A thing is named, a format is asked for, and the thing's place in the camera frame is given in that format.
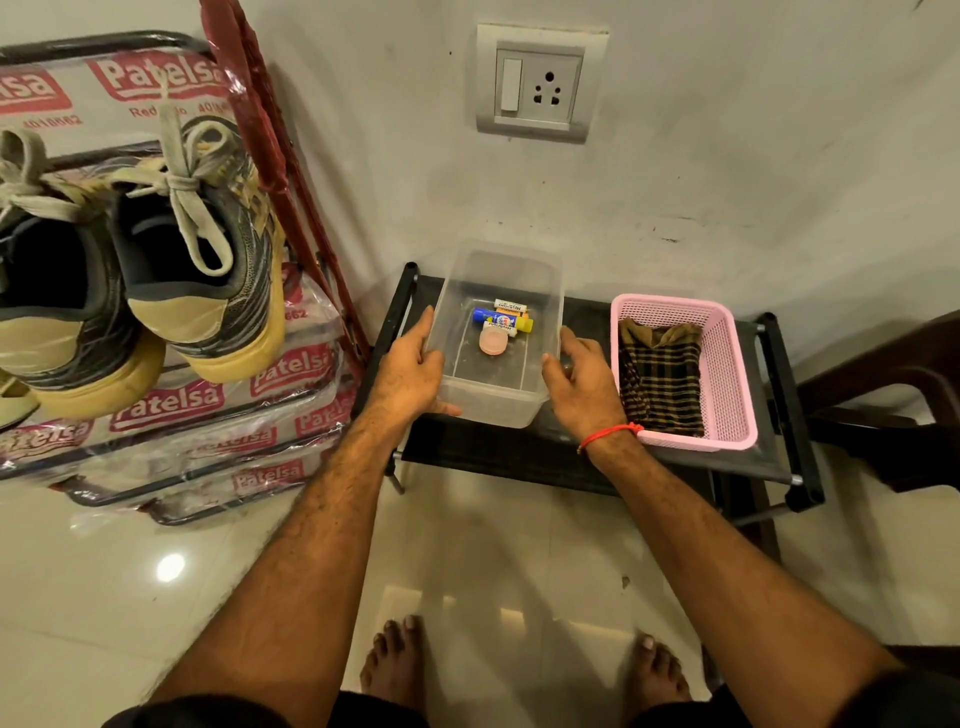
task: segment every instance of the lip balm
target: lip balm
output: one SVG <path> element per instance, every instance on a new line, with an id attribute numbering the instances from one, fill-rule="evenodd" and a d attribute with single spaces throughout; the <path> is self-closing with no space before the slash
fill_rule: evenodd
<path id="1" fill-rule="evenodd" d="M 478 324 L 489 321 L 496 326 L 507 329 L 511 336 L 516 336 L 518 331 L 530 333 L 534 328 L 533 319 L 524 319 L 509 313 L 499 313 L 488 308 L 474 308 L 473 321 Z"/>

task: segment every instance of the hairy arm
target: hairy arm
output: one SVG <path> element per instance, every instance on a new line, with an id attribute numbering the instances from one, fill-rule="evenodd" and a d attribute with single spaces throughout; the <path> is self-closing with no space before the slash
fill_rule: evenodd
<path id="1" fill-rule="evenodd" d="M 421 354 L 424 311 L 383 358 L 370 400 L 236 590 L 151 702 L 230 694 L 294 726 L 326 725 L 343 681 L 383 470 L 407 426 L 436 401 L 439 352 Z"/>
<path id="2" fill-rule="evenodd" d="M 583 440 L 626 423 L 599 344 L 562 332 L 570 379 L 545 356 L 554 411 Z M 844 618 L 748 542 L 655 460 L 629 432 L 587 447 L 623 496 L 640 533 L 754 725 L 827 725 L 881 673 L 900 666 Z"/>

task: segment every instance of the small container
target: small container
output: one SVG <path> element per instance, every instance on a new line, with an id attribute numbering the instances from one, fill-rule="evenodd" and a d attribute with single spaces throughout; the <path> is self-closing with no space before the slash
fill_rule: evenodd
<path id="1" fill-rule="evenodd" d="M 527 306 L 530 333 L 510 339 L 499 356 L 480 351 L 482 330 L 474 308 L 495 308 L 497 299 Z M 555 255 L 529 248 L 463 243 L 437 301 L 426 348 L 444 353 L 440 399 L 475 422 L 525 427 L 547 400 L 540 375 L 545 352 L 560 355 L 564 269 Z"/>
<path id="2" fill-rule="evenodd" d="M 610 359 L 613 381 L 620 389 L 619 325 L 633 319 L 647 327 L 696 324 L 704 330 L 700 349 L 700 413 L 704 436 L 643 430 L 637 439 L 663 448 L 714 452 L 751 448 L 756 442 L 756 416 L 733 314 L 724 305 L 670 296 L 617 296 L 610 304 Z"/>

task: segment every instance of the checkered cloth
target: checkered cloth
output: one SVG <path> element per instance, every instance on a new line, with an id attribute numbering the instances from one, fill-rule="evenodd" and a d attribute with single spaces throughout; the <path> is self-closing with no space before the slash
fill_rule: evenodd
<path id="1" fill-rule="evenodd" d="M 657 432 L 704 436 L 696 324 L 651 328 L 620 322 L 620 399 L 630 422 Z"/>

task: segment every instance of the tan rubber sole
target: tan rubber sole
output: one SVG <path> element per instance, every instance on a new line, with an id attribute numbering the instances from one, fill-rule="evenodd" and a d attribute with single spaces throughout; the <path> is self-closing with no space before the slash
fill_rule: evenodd
<path id="1" fill-rule="evenodd" d="M 213 384 L 249 379 L 260 374 L 276 361 L 283 347 L 286 317 L 283 311 L 283 242 L 274 243 L 274 257 L 270 275 L 270 310 L 263 330 L 243 349 L 214 359 L 200 359 L 184 355 L 190 367 Z"/>
<path id="2" fill-rule="evenodd" d="M 92 420 L 111 415 L 142 400 L 153 389 L 165 352 L 163 340 L 143 329 L 130 358 L 111 375 L 76 389 L 31 391 L 54 417 Z"/>

